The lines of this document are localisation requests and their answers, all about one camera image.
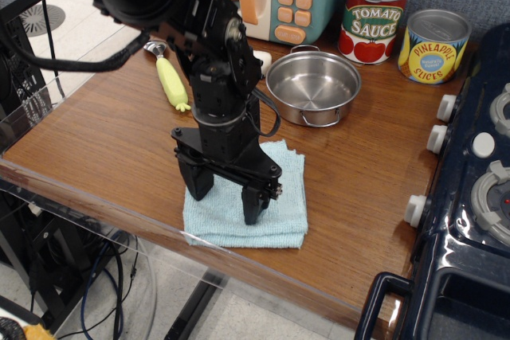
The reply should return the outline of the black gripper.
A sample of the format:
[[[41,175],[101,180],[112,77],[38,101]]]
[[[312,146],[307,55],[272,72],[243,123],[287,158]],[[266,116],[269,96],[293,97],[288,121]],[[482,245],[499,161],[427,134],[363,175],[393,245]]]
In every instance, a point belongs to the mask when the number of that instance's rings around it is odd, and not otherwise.
[[[214,175],[244,186],[244,219],[255,225],[269,201],[281,195],[282,169],[260,147],[261,112],[250,108],[238,117],[219,121],[208,115],[197,127],[176,127],[175,155],[182,179],[196,201],[214,186]]]

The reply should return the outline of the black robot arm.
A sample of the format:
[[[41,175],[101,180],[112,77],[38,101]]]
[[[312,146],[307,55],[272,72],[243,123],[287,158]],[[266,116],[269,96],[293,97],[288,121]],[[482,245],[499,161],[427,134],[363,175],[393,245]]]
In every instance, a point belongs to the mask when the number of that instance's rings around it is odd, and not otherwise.
[[[253,54],[232,0],[93,0],[115,21],[146,30],[175,52],[193,92],[197,127],[171,135],[179,169],[196,200],[221,176],[242,188],[247,225],[281,194],[281,168],[261,149],[258,88],[262,63]]]

